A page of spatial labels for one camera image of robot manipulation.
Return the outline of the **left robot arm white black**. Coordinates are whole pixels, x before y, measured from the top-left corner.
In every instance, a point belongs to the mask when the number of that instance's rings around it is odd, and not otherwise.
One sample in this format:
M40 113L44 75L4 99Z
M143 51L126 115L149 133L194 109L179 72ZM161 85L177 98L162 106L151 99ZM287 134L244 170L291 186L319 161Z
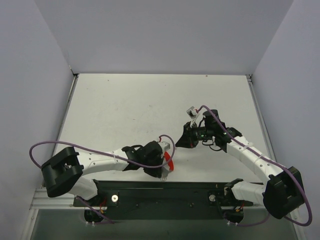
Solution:
M145 146L125 146L105 152L77 152L69 146L51 157L41 166L42 176L50 198L72 194L86 200L90 205L101 203L103 194L98 182L86 175L105 171L136 171L140 168L154 178L161 178L165 153L171 145L165 141L151 141Z

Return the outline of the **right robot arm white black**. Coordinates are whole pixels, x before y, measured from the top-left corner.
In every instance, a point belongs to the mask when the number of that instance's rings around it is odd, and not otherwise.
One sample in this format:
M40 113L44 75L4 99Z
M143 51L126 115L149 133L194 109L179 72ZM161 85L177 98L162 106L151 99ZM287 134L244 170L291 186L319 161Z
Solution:
M261 181L258 184L237 178L227 183L223 189L225 201L264 206L276 219L305 203L301 174L295 167L286 168L265 156L242 133L220 121L215 109L205 111L200 123L196 123L197 109L191 107L186 113L191 120L184 124L182 136L175 144L177 148L193 149L202 143L215 152L223 151L238 159Z

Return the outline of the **metal key holder red handle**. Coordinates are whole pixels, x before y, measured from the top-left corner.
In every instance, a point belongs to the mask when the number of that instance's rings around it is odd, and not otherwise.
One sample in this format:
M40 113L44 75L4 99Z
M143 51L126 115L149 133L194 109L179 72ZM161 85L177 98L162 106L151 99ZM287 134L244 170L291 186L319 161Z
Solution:
M164 160L166 162L166 165L163 166L162 169L161 169L160 180L162 182L165 182L167 180L169 174L174 171L174 163L173 163L172 160L170 160L171 159L171 155L167 151L164 153L163 156L164 156Z

